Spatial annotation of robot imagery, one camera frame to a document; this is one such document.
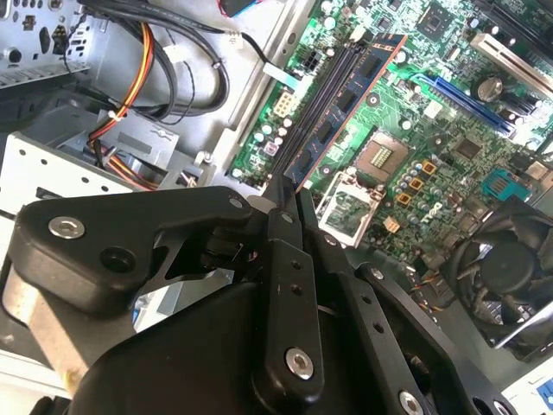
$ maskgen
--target green circuit board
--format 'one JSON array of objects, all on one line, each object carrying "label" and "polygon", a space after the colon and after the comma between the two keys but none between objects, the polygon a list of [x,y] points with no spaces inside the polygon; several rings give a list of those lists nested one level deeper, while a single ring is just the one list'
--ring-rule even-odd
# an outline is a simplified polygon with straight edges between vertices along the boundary
[{"label": "green circuit board", "polygon": [[[526,85],[471,46],[471,39],[489,30],[491,25],[474,3],[454,0],[362,3],[365,7],[359,9],[359,2],[334,0],[319,3],[314,8],[311,21],[286,67],[288,73],[306,74],[304,62],[309,54],[317,51],[319,63],[309,73],[313,77],[312,86],[283,117],[276,114],[275,107],[287,88],[276,85],[229,172],[241,182],[263,188],[270,178],[278,146],[286,140],[285,134],[278,134],[279,129],[288,128],[283,126],[283,121],[287,118],[293,123],[301,114],[332,61],[329,49],[346,42],[356,28],[362,27],[373,34],[407,34],[403,49],[407,60],[387,67],[366,102],[329,147],[306,187],[311,189],[321,217],[333,194],[337,174],[349,169],[347,174],[355,177],[354,181],[361,187],[384,186],[381,193],[385,197],[357,246],[376,247],[393,258],[412,263],[422,254],[445,253],[455,242],[474,231],[485,219],[487,209],[497,206],[499,201],[483,192],[482,183],[494,171],[511,172],[513,155],[524,147],[538,146],[551,134],[553,103],[545,100],[510,137],[498,134],[480,118],[437,93],[432,86],[413,81],[420,73],[440,76],[467,95],[474,95],[475,85],[499,77],[509,93],[519,97],[535,96]],[[553,25],[551,16],[533,1],[496,3],[537,31],[543,32]],[[442,13],[440,19],[430,24],[429,19],[437,10]],[[429,33],[431,29],[439,32],[438,35]],[[530,61],[531,54],[523,41],[518,41],[511,51]],[[531,64],[543,73],[552,73],[550,65],[534,55]],[[505,109],[500,100],[487,102],[486,107],[495,113]],[[368,146],[379,139],[389,139],[395,147],[389,150],[382,145],[378,154],[370,153]],[[366,167],[367,157],[371,163],[377,160],[378,164],[378,157],[383,160],[389,157],[383,150],[402,155],[389,174],[373,175],[371,171],[376,170]],[[421,169],[423,166],[430,167],[425,171]],[[410,186],[413,179],[418,179],[422,185],[419,187],[416,182],[418,188],[414,189]],[[339,207],[329,215],[327,224],[352,234],[359,224],[363,205],[355,205],[344,195],[337,195],[337,198]]]}]

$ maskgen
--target motherboard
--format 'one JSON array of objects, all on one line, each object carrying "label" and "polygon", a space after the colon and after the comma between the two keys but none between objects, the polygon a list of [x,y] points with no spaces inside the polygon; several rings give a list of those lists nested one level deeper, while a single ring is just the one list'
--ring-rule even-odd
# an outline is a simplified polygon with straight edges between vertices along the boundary
[{"label": "motherboard", "polygon": [[343,246],[436,270],[538,192],[551,27],[534,1],[319,2],[285,69],[297,88],[274,87],[228,174],[258,189],[285,174]]}]

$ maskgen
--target orange wire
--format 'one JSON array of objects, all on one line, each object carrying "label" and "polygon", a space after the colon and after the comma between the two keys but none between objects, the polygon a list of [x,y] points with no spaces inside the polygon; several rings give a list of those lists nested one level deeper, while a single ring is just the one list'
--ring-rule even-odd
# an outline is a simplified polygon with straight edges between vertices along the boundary
[{"label": "orange wire", "polygon": [[127,96],[123,102],[123,105],[121,108],[119,108],[115,119],[110,119],[106,125],[101,127],[99,130],[94,131],[90,135],[90,141],[93,141],[97,139],[98,137],[103,136],[110,128],[115,125],[117,122],[117,118],[122,118],[124,115],[129,111],[130,106],[134,102],[134,100],[137,98],[138,93],[142,89],[146,77],[149,71],[149,68],[151,67],[151,64],[153,63],[154,53],[153,53],[153,34],[149,27],[145,23],[141,23],[142,30],[143,30],[143,39],[144,39],[144,48],[143,48],[143,58],[142,63],[140,66],[140,70],[138,71],[138,74],[134,81],[132,82],[129,91],[127,92]]},{"label": "orange wire", "polygon": [[[137,95],[140,93],[140,90],[142,89],[149,69],[151,68],[151,65],[154,61],[154,51],[153,51],[153,39],[154,36],[152,34],[151,29],[148,25],[145,23],[141,23],[142,29],[143,29],[143,39],[144,39],[144,48],[143,48],[143,59],[142,64],[140,67],[140,70],[138,71],[138,74],[136,78],[134,79],[132,85],[130,86],[129,91],[127,92],[127,97],[125,98],[123,105],[121,108],[119,108],[118,113],[116,114],[116,118],[122,118],[124,115],[129,111],[130,106],[136,99]],[[89,144],[93,143],[96,139],[104,135],[110,128],[115,125],[116,119],[111,119],[107,122],[106,125],[101,127],[99,130],[94,131],[89,136]],[[126,166],[117,156],[114,156],[111,158],[111,160],[108,162],[109,166],[124,180],[127,182],[130,182],[134,186],[137,186],[143,190],[154,190],[156,189],[157,185],[155,183],[149,182],[142,177],[138,176],[134,171],[132,171],[128,166]],[[138,180],[143,181],[146,183],[145,185],[142,185]]]}]

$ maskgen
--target black mechanical arm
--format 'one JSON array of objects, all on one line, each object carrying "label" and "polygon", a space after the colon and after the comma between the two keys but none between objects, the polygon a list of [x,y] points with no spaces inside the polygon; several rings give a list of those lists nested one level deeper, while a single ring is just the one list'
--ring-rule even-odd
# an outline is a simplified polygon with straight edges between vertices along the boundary
[{"label": "black mechanical arm", "polygon": [[[218,268],[232,284],[134,332],[138,296]],[[352,269],[284,178],[248,201],[33,203],[1,281],[0,338],[61,375],[70,415],[516,413],[391,278]]]}]

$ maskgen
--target cpu cooler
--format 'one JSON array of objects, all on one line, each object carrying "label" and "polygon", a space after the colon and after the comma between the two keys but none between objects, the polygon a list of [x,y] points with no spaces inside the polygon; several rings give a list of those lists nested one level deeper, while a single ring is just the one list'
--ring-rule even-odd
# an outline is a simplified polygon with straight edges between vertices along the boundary
[{"label": "cpu cooler", "polygon": [[491,347],[521,361],[553,345],[553,220],[511,197],[442,274]]}]

